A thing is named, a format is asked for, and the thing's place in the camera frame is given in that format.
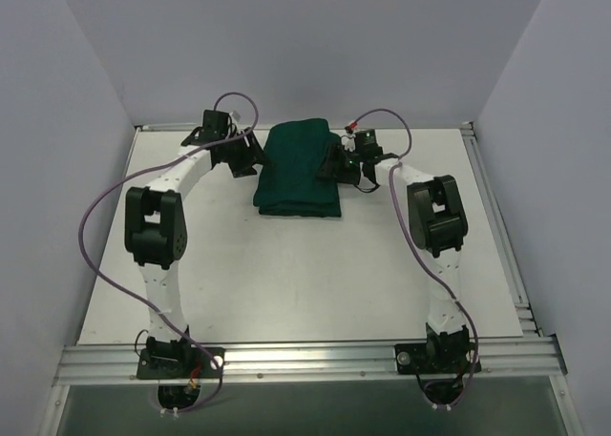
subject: glass panel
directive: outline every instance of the glass panel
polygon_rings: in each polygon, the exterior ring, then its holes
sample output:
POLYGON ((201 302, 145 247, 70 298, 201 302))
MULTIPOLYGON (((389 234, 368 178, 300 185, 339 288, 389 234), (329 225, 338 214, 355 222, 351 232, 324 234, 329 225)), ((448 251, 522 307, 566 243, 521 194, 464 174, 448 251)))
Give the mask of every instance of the glass panel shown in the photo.
POLYGON ((476 380, 452 412, 432 411, 414 381, 228 384, 210 405, 177 419, 152 408, 155 391, 74 386, 59 434, 566 434, 547 378, 476 380))

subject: cable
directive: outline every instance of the cable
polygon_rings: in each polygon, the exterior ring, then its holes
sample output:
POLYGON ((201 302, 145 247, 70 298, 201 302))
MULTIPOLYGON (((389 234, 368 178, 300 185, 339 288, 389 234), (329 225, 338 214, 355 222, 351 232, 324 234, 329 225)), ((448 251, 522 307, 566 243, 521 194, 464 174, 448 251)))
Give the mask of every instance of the cable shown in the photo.
MULTIPOLYGON (((153 312, 155 312, 158 315, 158 317, 172 331, 174 331, 176 334, 178 334, 179 336, 181 336, 182 338, 187 340, 191 345, 193 345, 201 353, 203 353, 212 362, 212 364, 219 371, 221 371, 221 366, 219 366, 219 364, 215 360, 214 355, 212 355, 203 345, 201 345, 200 343, 195 341, 191 336, 189 336, 189 334, 187 334, 185 332, 182 332, 177 326, 175 326, 172 322, 170 322, 168 320, 168 318, 161 312, 161 310, 156 305, 154 305, 152 302, 148 301, 146 298, 142 297, 138 293, 134 293, 133 291, 125 288, 123 285, 121 285, 120 283, 117 283, 116 281, 114 281, 113 279, 108 277, 106 274, 104 274, 100 270, 99 266, 96 265, 93 262, 93 260, 91 259, 91 257, 89 256, 89 253, 87 252, 87 248, 85 247, 85 226, 87 225, 87 220, 91 216, 91 214, 94 211, 94 209, 97 206, 97 204, 99 204, 102 201, 102 199, 104 199, 106 196, 108 196, 110 193, 112 193, 115 189, 119 188, 120 186, 123 186, 123 184, 125 184, 126 182, 128 182, 128 181, 130 181, 130 180, 132 180, 132 179, 134 179, 134 178, 136 178, 138 176, 143 176, 145 174, 150 174, 152 172, 157 172, 157 171, 162 171, 164 169, 169 169, 171 167, 176 166, 177 164, 179 164, 180 162, 182 162, 186 158, 191 157, 193 155, 196 155, 197 153, 202 152, 203 150, 207 150, 208 148, 216 147, 217 145, 222 145, 224 143, 238 141, 241 138, 245 138, 247 135, 249 135, 252 132, 254 132, 254 129, 257 126, 257 122, 259 121, 259 109, 257 109, 257 105, 255 104, 255 102, 250 97, 248 97, 246 94, 238 93, 238 92, 225 93, 221 97, 219 97, 217 99, 217 101, 215 102, 214 110, 217 109, 217 107, 219 106, 219 103, 224 98, 226 98, 227 96, 230 96, 230 95, 237 95, 239 97, 243 97, 248 102, 250 102, 250 105, 252 105, 252 107, 253 107, 253 109, 255 111, 255 118, 254 118, 253 123, 250 126, 250 128, 248 128, 244 133, 242 133, 240 135, 237 135, 235 137, 231 137, 231 138, 228 138, 226 140, 219 140, 219 141, 216 141, 216 142, 211 142, 211 143, 207 143, 205 145, 201 145, 200 147, 198 147, 195 150, 187 153, 186 155, 177 157, 173 161, 167 162, 165 164, 160 164, 159 166, 154 166, 154 167, 149 167, 147 169, 142 169, 140 171, 134 172, 133 174, 130 174, 130 175, 126 176, 125 178, 123 178, 122 180, 120 180, 119 182, 117 182, 116 184, 111 186, 110 188, 108 188, 106 191, 104 191, 101 195, 99 195, 94 200, 94 202, 92 202, 92 204, 85 211, 85 214, 83 215, 83 218, 81 219, 80 224, 78 225, 78 248, 80 250, 80 254, 82 255, 82 257, 85 260, 85 262, 87 263, 87 265, 95 272, 95 274, 98 277, 100 277, 101 279, 103 279, 104 281, 106 281, 107 283, 109 283, 111 286, 113 286, 118 291, 120 291, 120 292, 122 292, 122 293, 124 293, 124 294, 126 294, 126 295, 128 295, 128 296, 130 296, 132 298, 134 298, 137 301, 140 301, 141 303, 143 303, 144 305, 149 307, 153 312)), ((199 408, 199 407, 205 405, 206 403, 209 403, 221 391, 221 388, 222 388, 222 373, 219 376, 218 385, 217 385, 217 387, 214 389, 214 391, 212 393, 210 393, 206 398, 202 399, 201 401, 196 402, 195 404, 191 405, 190 407, 186 407, 185 409, 181 409, 180 411, 184 412, 184 411, 194 410, 196 408, 199 408)))
POLYGON ((233 137, 233 127, 235 126, 235 124, 233 123, 233 118, 231 117, 231 114, 227 116, 227 129, 229 130, 229 132, 227 133, 227 137, 226 138, 230 138, 233 137))
MULTIPOLYGON (((450 286, 446 282, 441 280, 439 277, 437 277, 437 275, 431 269, 429 269, 427 264, 420 257, 420 254, 418 253, 418 250, 415 244, 413 243, 413 240, 411 239, 410 231, 408 229, 408 226, 405 220, 403 219, 403 215, 401 213, 401 207, 399 206, 399 200, 397 198, 396 190, 394 188, 394 171, 396 171, 399 167, 401 167, 401 162, 399 162, 398 164, 395 164, 390 169, 389 186, 390 186, 390 196, 392 197, 392 205, 394 207, 394 212, 397 215, 397 219, 399 220, 399 225, 401 226, 401 231, 403 232, 403 236, 405 237, 405 240, 407 241, 408 246, 410 247, 410 250, 413 253, 413 256, 416 258, 416 261, 418 261, 418 264, 420 264, 420 267, 422 267, 422 269, 429 275, 429 277, 431 277, 433 280, 435 280, 437 283, 443 286, 443 288, 448 292, 448 294, 452 298, 454 304, 456 304, 456 307, 458 307, 458 310, 460 310, 463 313, 463 315, 465 316, 465 319, 467 320, 467 322, 469 323, 469 326, 471 327, 471 331, 474 336, 474 357, 473 357, 473 361, 471 362, 471 367, 469 368, 469 376, 467 377, 467 382, 465 383, 460 394, 451 403, 447 404, 449 408, 452 408, 452 407, 455 407, 456 405, 459 405, 462 402, 462 400, 465 397, 465 394, 467 393, 467 390, 469 389, 469 387, 471 386, 471 383, 473 382, 475 369, 477 368, 477 358, 479 356, 479 336, 477 335, 477 329, 475 328, 475 323, 474 323, 474 320, 471 318, 471 315, 469 315, 469 313, 467 312, 465 307, 462 305, 462 303, 456 298, 456 294, 450 288, 450 286)), ((423 392, 425 393, 425 397, 427 399, 429 399, 426 393, 427 386, 431 386, 433 384, 438 384, 438 383, 439 381, 431 382, 430 384, 427 384, 423 387, 423 392)), ((438 403, 434 403, 431 400, 429 401, 432 405, 438 405, 438 403)))
POLYGON ((136 352, 138 358, 140 358, 140 354, 137 352, 137 342, 140 339, 140 336, 142 336, 142 333, 144 332, 146 332, 146 334, 149 334, 148 329, 140 329, 140 332, 137 333, 136 340, 134 341, 134 352, 136 352))
POLYGON ((378 185, 377 183, 372 187, 372 188, 361 188, 359 185, 352 185, 354 188, 356 188, 357 190, 359 190, 361 193, 365 193, 366 195, 368 195, 369 193, 373 193, 374 191, 376 191, 378 188, 380 188, 380 185, 378 185))
POLYGON ((398 114, 397 112, 392 111, 391 109, 380 108, 380 109, 369 110, 368 112, 363 113, 358 118, 356 118, 354 121, 352 121, 348 125, 348 127, 354 129, 356 127, 357 123, 361 119, 363 119, 366 116, 369 116, 370 114, 375 114, 376 112, 386 112, 387 114, 391 114, 392 116, 396 117, 399 121, 401 121, 401 124, 403 125, 405 130, 408 132, 408 149, 405 152, 403 152, 401 155, 399 155, 398 158, 401 159, 402 157, 407 156, 410 153, 410 151, 411 151, 411 145, 412 145, 412 142, 413 142, 413 138, 411 137, 410 126, 408 126, 408 123, 405 121, 405 119, 403 119, 403 117, 400 114, 398 114))

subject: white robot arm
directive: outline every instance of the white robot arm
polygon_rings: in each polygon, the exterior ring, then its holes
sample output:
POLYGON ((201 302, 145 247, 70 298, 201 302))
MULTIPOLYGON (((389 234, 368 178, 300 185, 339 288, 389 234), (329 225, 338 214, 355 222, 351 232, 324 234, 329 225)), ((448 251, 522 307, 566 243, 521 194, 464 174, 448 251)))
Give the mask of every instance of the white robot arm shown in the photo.
MULTIPOLYGON (((188 155, 197 148, 193 145, 180 147, 179 156, 188 155)), ((188 156, 181 163, 158 176, 147 184, 145 189, 149 195, 150 193, 172 193, 185 200, 200 178, 211 170, 211 153, 208 150, 202 150, 195 155, 188 156)), ((161 212, 154 212, 148 220, 160 224, 161 212)), ((179 233, 176 237, 175 247, 182 249, 183 252, 186 247, 186 226, 181 224, 179 229, 184 230, 184 234, 179 233)), ((180 306, 179 261, 175 260, 169 266, 144 262, 138 266, 138 269, 144 278, 147 299, 153 302, 170 322, 186 331, 187 322, 180 306)), ((149 315, 151 318, 149 337, 164 343, 180 339, 180 336, 172 331, 154 310, 149 309, 149 315)))
MULTIPOLYGON (((398 159, 392 158, 385 159, 376 164, 376 181, 380 184, 388 185, 390 170, 393 166, 397 165, 398 162, 398 159)), ((413 187, 414 185, 418 186, 418 184, 434 183, 435 181, 434 176, 420 172, 407 164, 401 164, 394 172, 393 176, 397 191, 400 193, 406 193, 408 187, 413 187)), ((415 206, 410 203, 408 208, 410 207, 413 208, 415 206)), ((414 218, 410 218, 410 225, 415 226, 414 218)), ((460 300, 460 250, 448 248, 443 251, 438 250, 434 252, 433 250, 425 249, 424 253, 420 254, 420 258, 426 263, 429 269, 450 286, 456 298, 460 300)), ((427 317, 427 324, 431 330, 438 335, 441 333, 453 334, 462 331, 466 322, 448 291, 431 277, 428 277, 428 288, 429 316, 427 317)))
MULTIPOLYGON (((187 245, 182 202, 198 181, 218 163, 229 165, 234 177, 256 175, 255 164, 267 164, 253 133, 241 133, 230 114, 206 110, 202 126, 182 142, 180 162, 145 187, 132 187, 125 197, 125 248, 134 256, 144 278, 146 297, 159 314, 188 333, 179 291, 179 260, 187 245), (219 142, 233 137, 231 141, 219 142), (209 149, 202 145, 214 143, 209 149)), ((146 349, 141 353, 137 377, 168 379, 189 377, 199 357, 174 329, 150 309, 146 349)))

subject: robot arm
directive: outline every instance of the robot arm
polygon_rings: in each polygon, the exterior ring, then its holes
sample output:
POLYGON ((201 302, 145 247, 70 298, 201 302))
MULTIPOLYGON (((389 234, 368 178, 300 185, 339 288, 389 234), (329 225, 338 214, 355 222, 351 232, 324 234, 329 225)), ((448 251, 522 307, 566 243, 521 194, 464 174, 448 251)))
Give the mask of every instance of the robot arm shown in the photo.
MULTIPOLYGON (((180 147, 179 156, 198 147, 180 147)), ((182 201, 200 179, 212 170, 212 155, 202 150, 151 181, 131 188, 126 197, 126 247, 134 254, 144 278, 146 295, 175 326, 187 330, 180 307, 179 260, 187 244, 182 201)), ((149 309, 149 338, 157 342, 178 341, 172 331, 149 309)))
MULTIPOLYGON (((388 185, 390 170, 397 163, 398 159, 392 158, 376 164, 377 183, 388 185)), ((460 249, 468 225, 454 178, 434 177, 407 164, 402 164, 393 176, 397 191, 407 194, 411 237, 424 252, 419 254, 420 258, 460 300, 460 249)), ((464 316, 448 291, 431 277, 427 285, 428 328, 436 335, 451 335, 465 329, 464 316)))
MULTIPOLYGON (((226 162, 233 177, 256 175, 255 164, 267 164, 254 134, 218 144, 240 131, 225 112, 207 110, 202 126, 182 142, 182 161, 145 187, 130 188, 125 198, 125 248, 134 256, 144 278, 147 299, 181 331, 188 333, 179 291, 179 260, 187 246, 187 229, 182 202, 200 179, 218 163, 226 162)), ((140 379, 188 377, 198 362, 197 349, 170 329, 154 310, 149 310, 150 327, 146 349, 138 366, 140 379)))

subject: mounting plate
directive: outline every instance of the mounting plate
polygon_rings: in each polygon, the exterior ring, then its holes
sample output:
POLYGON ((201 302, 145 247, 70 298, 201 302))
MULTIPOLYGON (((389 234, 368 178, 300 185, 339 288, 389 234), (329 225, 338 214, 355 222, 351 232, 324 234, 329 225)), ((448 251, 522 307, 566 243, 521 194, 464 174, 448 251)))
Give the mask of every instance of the mounting plate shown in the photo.
MULTIPOLYGON (((224 365, 225 349, 218 346, 203 345, 212 356, 221 358, 219 363, 220 366, 224 365)), ((215 369, 210 359, 200 352, 195 347, 191 347, 196 350, 194 355, 194 364, 179 364, 170 360, 151 360, 151 356, 146 348, 140 352, 140 360, 137 364, 136 377, 143 381, 147 380, 172 380, 172 379, 189 379, 191 371, 199 364, 201 364, 201 371, 198 375, 199 379, 218 379, 222 370, 215 369)))
MULTIPOLYGON (((400 375, 415 376, 427 374, 459 374, 471 367, 465 355, 452 363, 436 363, 431 360, 426 343, 398 343, 394 346, 394 360, 400 375)), ((477 361, 475 372, 481 372, 481 363, 477 361)))

